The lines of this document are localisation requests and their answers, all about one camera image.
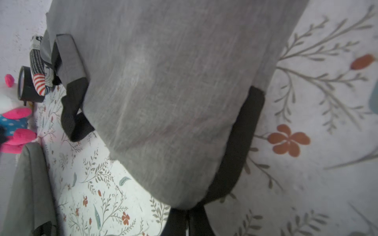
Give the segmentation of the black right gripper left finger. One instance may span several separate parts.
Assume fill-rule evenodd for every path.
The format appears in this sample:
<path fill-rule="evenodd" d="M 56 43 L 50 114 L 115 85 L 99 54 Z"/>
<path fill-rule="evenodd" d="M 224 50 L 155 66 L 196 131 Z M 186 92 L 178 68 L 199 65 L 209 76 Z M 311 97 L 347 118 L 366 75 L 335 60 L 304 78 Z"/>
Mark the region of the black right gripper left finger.
<path fill-rule="evenodd" d="M 186 210 L 171 208 L 160 236 L 186 236 L 187 215 Z"/>

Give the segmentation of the grey laptop bag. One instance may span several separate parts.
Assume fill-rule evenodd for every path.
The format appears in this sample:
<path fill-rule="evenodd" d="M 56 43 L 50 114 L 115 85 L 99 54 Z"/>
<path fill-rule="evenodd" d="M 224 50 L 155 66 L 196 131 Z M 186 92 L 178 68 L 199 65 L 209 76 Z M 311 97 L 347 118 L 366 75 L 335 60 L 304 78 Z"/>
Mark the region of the grey laptop bag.
<path fill-rule="evenodd" d="M 43 149 L 24 145 L 15 171 L 2 236 L 57 236 L 59 227 Z"/>
<path fill-rule="evenodd" d="M 61 124 L 96 131 L 154 198 L 206 196 L 251 87 L 267 90 L 307 1 L 53 1 Z"/>

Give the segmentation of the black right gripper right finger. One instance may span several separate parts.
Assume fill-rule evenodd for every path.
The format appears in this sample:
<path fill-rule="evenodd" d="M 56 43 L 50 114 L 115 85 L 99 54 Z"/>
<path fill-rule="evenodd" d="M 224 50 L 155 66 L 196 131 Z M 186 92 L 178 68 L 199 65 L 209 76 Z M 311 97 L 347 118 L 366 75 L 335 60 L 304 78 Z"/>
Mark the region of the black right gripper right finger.
<path fill-rule="evenodd" d="M 190 236 L 215 236 L 204 206 L 197 206 L 191 209 L 188 221 Z"/>

